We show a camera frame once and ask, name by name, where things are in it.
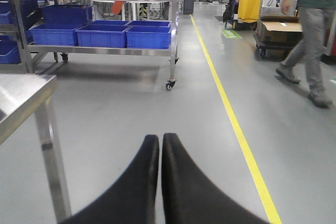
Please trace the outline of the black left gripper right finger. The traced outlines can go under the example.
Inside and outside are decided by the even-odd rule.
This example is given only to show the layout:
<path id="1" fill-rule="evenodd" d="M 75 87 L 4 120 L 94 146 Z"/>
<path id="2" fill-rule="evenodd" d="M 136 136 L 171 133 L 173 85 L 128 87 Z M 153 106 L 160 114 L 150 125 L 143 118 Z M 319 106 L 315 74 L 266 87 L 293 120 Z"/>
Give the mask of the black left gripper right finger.
<path id="1" fill-rule="evenodd" d="M 175 133 L 163 135 L 162 197 L 166 223 L 265 223 L 221 191 Z"/>

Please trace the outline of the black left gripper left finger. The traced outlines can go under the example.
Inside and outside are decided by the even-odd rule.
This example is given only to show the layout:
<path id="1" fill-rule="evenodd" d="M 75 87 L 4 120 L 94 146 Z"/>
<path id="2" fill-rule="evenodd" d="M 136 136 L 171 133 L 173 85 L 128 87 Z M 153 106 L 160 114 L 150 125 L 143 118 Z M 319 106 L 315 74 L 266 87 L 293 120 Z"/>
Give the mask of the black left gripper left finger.
<path id="1" fill-rule="evenodd" d="M 155 223 L 159 152 L 158 137 L 146 135 L 121 176 L 63 223 Z"/>

